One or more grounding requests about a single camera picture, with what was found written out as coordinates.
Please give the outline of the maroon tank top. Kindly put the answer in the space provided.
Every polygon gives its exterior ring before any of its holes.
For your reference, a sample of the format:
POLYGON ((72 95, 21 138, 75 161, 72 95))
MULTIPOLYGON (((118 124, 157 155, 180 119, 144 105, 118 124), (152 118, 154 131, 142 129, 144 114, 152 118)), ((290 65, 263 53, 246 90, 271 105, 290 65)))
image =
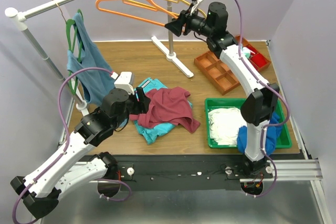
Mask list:
POLYGON ((150 99, 147 113, 130 115, 130 120, 137 121, 139 126, 152 129, 161 123, 180 124, 190 133, 194 133, 200 126, 188 101, 191 95, 189 91, 181 87, 160 88, 152 89, 145 95, 150 99))

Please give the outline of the orange hanger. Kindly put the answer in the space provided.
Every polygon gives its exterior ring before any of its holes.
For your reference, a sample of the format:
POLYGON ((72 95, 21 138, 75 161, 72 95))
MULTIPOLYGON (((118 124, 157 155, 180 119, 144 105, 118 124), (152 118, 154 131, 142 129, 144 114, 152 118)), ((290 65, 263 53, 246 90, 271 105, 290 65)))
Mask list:
POLYGON ((96 7, 97 10, 105 12, 105 13, 114 14, 114 15, 118 15, 118 16, 123 16, 123 17, 126 17, 126 18, 139 20, 141 22, 145 22, 145 23, 149 23, 149 24, 153 24, 153 25, 157 25, 157 26, 161 26, 161 27, 165 26, 163 23, 156 22, 156 21, 151 20, 151 19, 146 19, 146 18, 142 18, 142 17, 139 17, 139 16, 134 16, 134 15, 121 13, 121 12, 117 12, 117 11, 114 11, 114 10, 110 10, 110 9, 100 7, 100 4, 103 3, 103 2, 113 2, 113 1, 122 1, 124 4, 127 4, 127 5, 131 5, 131 6, 135 6, 135 7, 139 7, 139 8, 144 8, 144 9, 147 9, 147 10, 151 10, 153 12, 162 12, 162 13, 167 14, 169 17, 172 17, 172 18, 175 18, 175 19, 178 18, 178 14, 163 8, 162 6, 158 5, 154 0, 96 0, 95 7, 96 7))

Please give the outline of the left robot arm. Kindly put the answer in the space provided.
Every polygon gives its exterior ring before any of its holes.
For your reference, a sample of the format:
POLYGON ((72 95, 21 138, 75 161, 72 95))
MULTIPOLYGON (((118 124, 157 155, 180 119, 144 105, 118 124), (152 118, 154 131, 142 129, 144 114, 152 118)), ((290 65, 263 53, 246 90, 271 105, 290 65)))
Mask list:
POLYGON ((13 222, 18 222, 16 209, 19 202, 23 202, 38 220, 51 213, 65 195, 84 183, 98 180, 121 184, 118 162, 108 152, 95 155, 77 169, 73 166, 118 128, 125 127, 130 115, 147 113, 150 101, 140 87, 132 93, 112 89, 100 107, 84 116, 73 132, 67 133, 64 144, 49 159, 25 177, 12 179, 10 184, 19 195, 12 211, 13 222))

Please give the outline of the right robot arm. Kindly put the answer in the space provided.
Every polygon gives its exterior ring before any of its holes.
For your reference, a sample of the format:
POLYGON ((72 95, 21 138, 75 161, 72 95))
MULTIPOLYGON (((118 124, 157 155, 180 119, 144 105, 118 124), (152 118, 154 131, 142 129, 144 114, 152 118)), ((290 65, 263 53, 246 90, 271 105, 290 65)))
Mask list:
POLYGON ((267 126, 277 105, 279 86, 270 84, 242 55, 241 46, 227 31, 228 12, 223 3, 210 3, 205 18, 193 7, 182 10, 165 28, 176 36, 195 32, 206 37, 209 50, 229 67, 242 85, 247 98, 240 111, 247 123, 247 143, 241 171, 246 177, 255 177, 267 166, 267 126))

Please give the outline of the blue-grey hanging tank top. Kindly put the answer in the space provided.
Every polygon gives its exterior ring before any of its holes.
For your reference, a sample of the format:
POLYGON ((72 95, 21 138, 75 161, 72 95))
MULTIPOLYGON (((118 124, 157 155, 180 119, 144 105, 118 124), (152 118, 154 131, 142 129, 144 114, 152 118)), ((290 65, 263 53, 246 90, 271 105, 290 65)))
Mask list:
POLYGON ((114 80, 110 77, 112 69, 105 61, 101 52, 95 43, 90 39, 84 22, 82 12, 79 10, 72 18, 78 27, 79 35, 83 47, 81 51, 81 60, 77 61, 79 42, 76 42, 74 53, 68 50, 67 70, 70 74, 85 68, 94 68, 81 72, 76 75, 83 88, 84 99, 89 104, 100 106, 103 98, 113 89, 114 80))

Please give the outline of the green hanger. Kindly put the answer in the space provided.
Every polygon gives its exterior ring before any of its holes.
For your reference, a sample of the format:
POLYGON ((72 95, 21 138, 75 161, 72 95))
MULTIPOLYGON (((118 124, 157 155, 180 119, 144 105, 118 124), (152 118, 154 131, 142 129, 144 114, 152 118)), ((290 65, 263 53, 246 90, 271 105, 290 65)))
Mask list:
MULTIPOLYGON (((79 31, 78 31, 76 22, 73 19, 66 20, 66 36, 67 36, 67 42, 68 42, 68 49, 72 53, 74 53, 76 42, 79 42, 79 46, 78 46, 79 51, 78 51, 77 61, 81 63, 82 62, 81 51, 82 51, 83 43, 82 43, 81 38, 77 38, 78 35, 79 35, 79 31)), ((72 79, 72 81, 74 81, 74 84, 69 83, 69 88, 72 94, 76 94, 77 87, 78 87, 78 78, 75 77, 74 79, 72 79)))

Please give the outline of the turquoise folded shirt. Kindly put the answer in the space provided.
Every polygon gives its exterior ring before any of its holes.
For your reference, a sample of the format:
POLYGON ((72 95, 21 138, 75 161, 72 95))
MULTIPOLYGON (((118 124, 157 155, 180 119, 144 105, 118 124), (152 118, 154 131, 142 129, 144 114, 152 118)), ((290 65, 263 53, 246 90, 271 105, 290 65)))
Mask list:
MULTIPOLYGON (((145 94, 152 89, 158 90, 160 88, 167 88, 158 79, 154 79, 154 80, 147 79, 147 81, 149 83, 144 87, 144 93, 145 94)), ((134 125, 135 125, 138 133, 144 136, 147 144, 149 144, 149 145, 153 144, 158 137, 166 135, 172 129, 174 129, 176 126, 178 126, 178 125, 173 125, 171 123, 161 123, 161 124, 158 124, 157 126, 155 126, 154 128, 149 129, 149 128, 139 126, 137 121, 133 121, 133 122, 134 122, 134 125)))

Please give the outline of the orange compartment tray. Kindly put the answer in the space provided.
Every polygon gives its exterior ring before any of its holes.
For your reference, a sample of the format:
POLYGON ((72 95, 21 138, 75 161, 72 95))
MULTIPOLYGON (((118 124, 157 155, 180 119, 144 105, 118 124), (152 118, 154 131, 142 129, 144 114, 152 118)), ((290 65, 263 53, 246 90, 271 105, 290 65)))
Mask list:
MULTIPOLYGON (((242 43, 243 47, 247 47, 253 52, 252 55, 258 53, 262 54, 245 38, 242 39, 242 43)), ((211 51, 207 51, 206 53, 196 57, 194 59, 194 65, 197 66, 201 73, 210 81, 210 83, 221 95, 227 94, 240 85, 238 79, 232 73, 230 68, 217 59, 211 51)))

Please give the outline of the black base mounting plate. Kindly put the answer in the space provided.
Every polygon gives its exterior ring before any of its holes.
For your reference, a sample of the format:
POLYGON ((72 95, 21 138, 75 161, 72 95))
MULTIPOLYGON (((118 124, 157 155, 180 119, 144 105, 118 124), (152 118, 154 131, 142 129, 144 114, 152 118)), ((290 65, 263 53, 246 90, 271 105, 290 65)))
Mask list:
POLYGON ((265 170, 247 175, 237 155, 116 155, 122 179, 134 191, 240 190, 244 180, 272 178, 265 170))

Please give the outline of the mint green cloth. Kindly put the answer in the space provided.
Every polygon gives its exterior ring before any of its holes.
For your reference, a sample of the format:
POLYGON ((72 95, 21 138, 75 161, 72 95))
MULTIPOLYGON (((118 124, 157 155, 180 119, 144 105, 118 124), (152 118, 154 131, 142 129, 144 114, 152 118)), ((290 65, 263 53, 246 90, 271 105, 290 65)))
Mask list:
POLYGON ((251 57, 252 53, 253 53, 253 52, 252 52, 249 48, 247 48, 247 47, 243 47, 243 48, 242 48, 242 54, 243 54, 247 59, 249 59, 249 58, 251 57))

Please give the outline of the red cloth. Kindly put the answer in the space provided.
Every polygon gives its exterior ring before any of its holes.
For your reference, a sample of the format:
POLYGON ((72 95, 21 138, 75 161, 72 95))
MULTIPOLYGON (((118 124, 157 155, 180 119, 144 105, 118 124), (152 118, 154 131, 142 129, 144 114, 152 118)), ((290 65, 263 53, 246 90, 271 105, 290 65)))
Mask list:
POLYGON ((249 61, 258 72, 263 71, 269 66, 269 61, 260 53, 252 55, 249 61))

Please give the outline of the white cloth in bin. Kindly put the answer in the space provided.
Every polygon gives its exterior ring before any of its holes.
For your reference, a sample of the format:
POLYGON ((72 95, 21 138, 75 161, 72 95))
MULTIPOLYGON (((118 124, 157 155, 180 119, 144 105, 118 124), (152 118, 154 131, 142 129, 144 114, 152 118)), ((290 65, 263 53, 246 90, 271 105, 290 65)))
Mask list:
POLYGON ((237 145, 239 129, 246 127, 239 108, 218 108, 209 111, 209 136, 218 145, 237 145))

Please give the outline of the royal blue cloth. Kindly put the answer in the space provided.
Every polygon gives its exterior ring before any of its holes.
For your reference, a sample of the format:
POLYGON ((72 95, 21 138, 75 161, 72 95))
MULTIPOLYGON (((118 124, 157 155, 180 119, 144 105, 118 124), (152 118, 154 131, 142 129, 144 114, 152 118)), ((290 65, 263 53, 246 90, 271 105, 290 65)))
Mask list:
MULTIPOLYGON (((274 112, 270 124, 279 124, 280 116, 274 112)), ((271 155, 276 149, 277 139, 280 137, 283 126, 269 126, 266 134, 266 154, 271 155)), ((238 130, 237 148, 241 153, 245 152, 247 145, 247 126, 242 126, 238 130)))

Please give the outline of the green plastic bin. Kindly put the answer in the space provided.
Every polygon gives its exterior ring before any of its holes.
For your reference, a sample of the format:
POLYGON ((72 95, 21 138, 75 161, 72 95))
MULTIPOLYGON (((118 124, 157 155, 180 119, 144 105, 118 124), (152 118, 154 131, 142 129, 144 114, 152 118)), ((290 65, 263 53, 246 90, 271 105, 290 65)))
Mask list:
MULTIPOLYGON (((218 108, 239 108, 244 103, 244 99, 219 99, 219 98, 207 98, 205 100, 205 115, 206 115, 206 128, 207 128, 207 142, 211 148, 237 148, 237 145, 218 145, 213 139, 209 136, 209 122, 208 122, 208 113, 213 109, 218 108)), ((286 124, 282 125, 282 132, 280 137, 277 139, 276 149, 280 148, 291 148, 292 141, 289 135, 288 127, 286 124)))

